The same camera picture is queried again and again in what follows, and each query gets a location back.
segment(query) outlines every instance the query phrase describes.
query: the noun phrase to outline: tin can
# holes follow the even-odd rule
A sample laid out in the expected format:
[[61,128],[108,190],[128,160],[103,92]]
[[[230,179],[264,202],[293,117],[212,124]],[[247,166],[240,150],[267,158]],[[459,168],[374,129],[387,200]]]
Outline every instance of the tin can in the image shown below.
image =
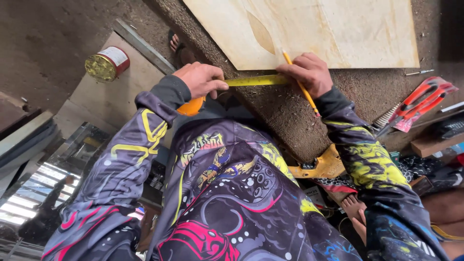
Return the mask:
[[127,54],[118,47],[109,46],[85,60],[85,70],[96,81],[109,83],[130,65]]

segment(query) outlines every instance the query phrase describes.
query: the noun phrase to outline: graphic print shirt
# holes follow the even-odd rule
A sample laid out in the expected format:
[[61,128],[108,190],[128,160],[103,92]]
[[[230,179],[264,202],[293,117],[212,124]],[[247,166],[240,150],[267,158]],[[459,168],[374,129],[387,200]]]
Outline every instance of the graphic print shirt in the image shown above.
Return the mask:
[[[168,75],[154,90],[179,86],[186,88]],[[156,91],[137,96],[137,113],[63,210],[43,260],[139,259],[140,224],[127,214],[177,115],[168,98],[154,93],[159,96]],[[363,188],[369,258],[447,260],[428,212],[354,105],[336,88],[320,99],[328,136]],[[255,128],[229,119],[187,123],[173,138],[166,169],[163,210],[147,260],[361,260],[298,187],[272,139]]]

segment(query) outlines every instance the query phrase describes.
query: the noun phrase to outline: yellow measuring tape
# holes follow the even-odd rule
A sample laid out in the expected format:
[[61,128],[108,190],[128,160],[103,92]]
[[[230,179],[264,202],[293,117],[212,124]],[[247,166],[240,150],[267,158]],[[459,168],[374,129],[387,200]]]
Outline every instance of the yellow measuring tape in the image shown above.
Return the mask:
[[281,75],[264,75],[248,78],[225,80],[229,86],[253,86],[253,85],[277,85],[286,84],[288,81]]
[[[248,78],[237,78],[225,80],[229,86],[256,86],[256,85],[277,85],[286,84],[288,81],[281,75],[265,75]],[[177,111],[181,115],[194,116],[202,109],[206,97],[191,100],[189,103],[182,105]]]

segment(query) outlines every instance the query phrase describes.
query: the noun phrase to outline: scissors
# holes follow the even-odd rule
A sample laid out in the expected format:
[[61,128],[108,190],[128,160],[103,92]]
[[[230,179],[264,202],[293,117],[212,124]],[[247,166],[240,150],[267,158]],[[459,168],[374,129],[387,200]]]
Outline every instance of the scissors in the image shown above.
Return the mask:
[[401,120],[409,120],[414,116],[420,116],[437,106],[446,96],[446,90],[439,88],[438,84],[431,82],[423,84],[414,90],[411,95],[396,110],[396,118],[383,127],[376,137],[384,135],[390,127],[395,126]]

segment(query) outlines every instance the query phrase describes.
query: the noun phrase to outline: yellow pencil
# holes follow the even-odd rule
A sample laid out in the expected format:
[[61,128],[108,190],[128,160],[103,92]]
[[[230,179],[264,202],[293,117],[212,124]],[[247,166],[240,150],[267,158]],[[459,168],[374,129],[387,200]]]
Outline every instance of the yellow pencil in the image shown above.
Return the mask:
[[[284,51],[284,58],[285,60],[287,61],[287,63],[289,65],[292,65],[293,63],[291,62],[290,60],[290,57],[289,55]],[[301,88],[301,91],[304,93],[304,96],[306,97],[306,99],[309,101],[309,104],[311,105],[311,107],[313,108],[313,111],[314,113],[316,114],[316,117],[320,117],[321,115],[319,114],[319,111],[317,110],[316,108],[316,104],[314,104],[314,101],[313,99],[311,98],[311,96],[309,95],[308,91],[306,90],[306,88],[303,86],[302,83],[300,83],[300,81],[297,81],[298,85],[300,86]]]

